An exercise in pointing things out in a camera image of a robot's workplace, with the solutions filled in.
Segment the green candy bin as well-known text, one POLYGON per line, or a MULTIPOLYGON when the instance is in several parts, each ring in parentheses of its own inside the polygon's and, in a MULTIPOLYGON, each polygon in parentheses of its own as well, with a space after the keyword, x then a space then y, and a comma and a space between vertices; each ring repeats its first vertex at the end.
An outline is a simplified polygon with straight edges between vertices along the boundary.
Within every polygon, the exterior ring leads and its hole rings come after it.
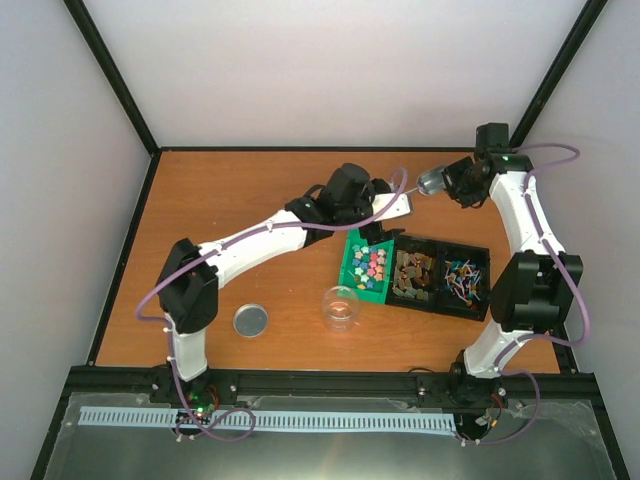
POLYGON ((394 241, 369 245, 358 230, 346 237, 339 285, 355 291, 361 301, 384 304, 391 285, 394 241))

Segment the metal scoop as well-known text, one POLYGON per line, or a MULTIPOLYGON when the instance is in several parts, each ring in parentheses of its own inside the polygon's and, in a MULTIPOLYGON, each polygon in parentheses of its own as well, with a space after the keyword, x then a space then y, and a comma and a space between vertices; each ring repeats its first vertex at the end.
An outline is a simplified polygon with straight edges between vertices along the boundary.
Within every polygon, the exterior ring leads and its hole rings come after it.
POLYGON ((416 180, 416 186, 406 190, 406 195, 418 193, 423 196, 432 196, 446 189, 444 181, 445 166, 440 165, 431 170, 423 172, 416 180))

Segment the black popsicle candy bin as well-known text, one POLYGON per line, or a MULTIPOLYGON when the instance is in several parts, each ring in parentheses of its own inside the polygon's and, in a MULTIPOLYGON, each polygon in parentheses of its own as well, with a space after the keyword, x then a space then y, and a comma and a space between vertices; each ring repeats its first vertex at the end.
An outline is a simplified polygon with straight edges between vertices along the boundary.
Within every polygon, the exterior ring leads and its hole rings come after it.
POLYGON ((409 235, 397 237, 389 258, 385 304, 435 313, 441 290, 440 253, 440 243, 435 240, 409 235))

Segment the black lollipop candy bin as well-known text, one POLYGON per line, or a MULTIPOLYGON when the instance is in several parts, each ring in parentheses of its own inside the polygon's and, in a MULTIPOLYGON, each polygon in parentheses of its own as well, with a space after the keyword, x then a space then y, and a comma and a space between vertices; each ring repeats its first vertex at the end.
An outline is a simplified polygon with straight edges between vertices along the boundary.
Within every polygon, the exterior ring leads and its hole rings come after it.
POLYGON ((490 251, 451 242, 438 243, 435 312, 483 322, 491 291, 490 251))

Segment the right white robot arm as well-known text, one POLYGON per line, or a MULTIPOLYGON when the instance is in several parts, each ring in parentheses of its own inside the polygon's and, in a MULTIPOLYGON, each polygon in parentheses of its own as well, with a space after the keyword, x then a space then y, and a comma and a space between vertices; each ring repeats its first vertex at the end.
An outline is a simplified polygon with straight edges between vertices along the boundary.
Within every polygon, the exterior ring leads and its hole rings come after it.
POLYGON ((552 333, 573 303, 586 308, 578 290, 583 263, 554 235, 538 199, 534 167, 510 147, 507 124, 477 127, 473 156, 447 166, 442 177, 447 194, 461 207, 486 200, 496 205, 511 252, 489 297, 488 324, 450 367, 449 398, 461 407, 480 408, 491 405, 504 368, 528 342, 564 342, 552 333))

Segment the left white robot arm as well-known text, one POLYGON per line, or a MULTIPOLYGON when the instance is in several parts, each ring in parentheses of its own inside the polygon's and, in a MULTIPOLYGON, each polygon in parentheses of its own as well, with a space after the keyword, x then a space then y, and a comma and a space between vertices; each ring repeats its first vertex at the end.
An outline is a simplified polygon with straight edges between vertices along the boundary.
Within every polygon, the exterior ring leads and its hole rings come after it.
POLYGON ((357 230, 373 245, 394 238, 397 231, 382 223, 411 214, 405 188, 345 163, 326 183, 312 186, 257 225, 200 245, 189 239, 176 242, 156 284, 169 328, 169 361, 177 373, 174 392, 190 403, 207 393, 206 329, 218 314, 220 289, 273 258, 339 231, 357 230))

